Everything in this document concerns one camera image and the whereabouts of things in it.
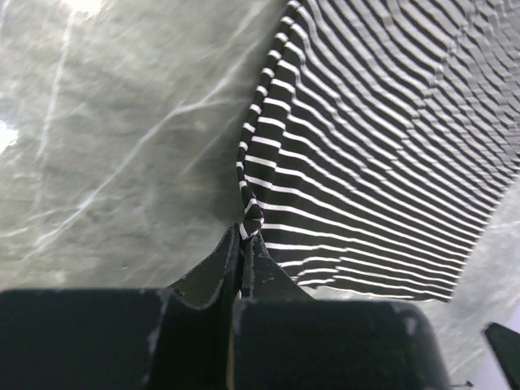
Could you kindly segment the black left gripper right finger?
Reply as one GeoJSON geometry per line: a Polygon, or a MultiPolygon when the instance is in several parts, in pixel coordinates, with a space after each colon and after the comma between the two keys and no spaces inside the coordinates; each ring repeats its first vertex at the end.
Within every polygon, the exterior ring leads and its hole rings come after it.
{"type": "Polygon", "coordinates": [[[447,389],[436,336],[406,301],[315,300],[272,260],[245,249],[232,317],[235,389],[447,389]]]}

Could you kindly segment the black white striped tank top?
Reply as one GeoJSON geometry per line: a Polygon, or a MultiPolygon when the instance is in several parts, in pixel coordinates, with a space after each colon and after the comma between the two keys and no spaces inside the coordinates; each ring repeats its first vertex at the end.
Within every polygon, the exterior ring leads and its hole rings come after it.
{"type": "Polygon", "coordinates": [[[288,2],[236,171],[298,287],[450,301],[519,174],[518,2],[288,2]]]}

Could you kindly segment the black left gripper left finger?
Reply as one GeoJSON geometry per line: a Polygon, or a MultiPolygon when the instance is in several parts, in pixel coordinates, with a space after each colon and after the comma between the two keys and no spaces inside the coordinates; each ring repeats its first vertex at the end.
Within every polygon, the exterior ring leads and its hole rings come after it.
{"type": "Polygon", "coordinates": [[[4,389],[223,389],[240,237],[165,288],[1,294],[4,389]]]}

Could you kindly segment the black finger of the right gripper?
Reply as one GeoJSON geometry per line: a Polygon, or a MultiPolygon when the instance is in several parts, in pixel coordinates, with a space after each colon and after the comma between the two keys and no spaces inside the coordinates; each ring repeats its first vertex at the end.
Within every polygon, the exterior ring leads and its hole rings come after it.
{"type": "Polygon", "coordinates": [[[499,323],[489,323],[483,334],[510,389],[519,389],[519,334],[499,323]]]}

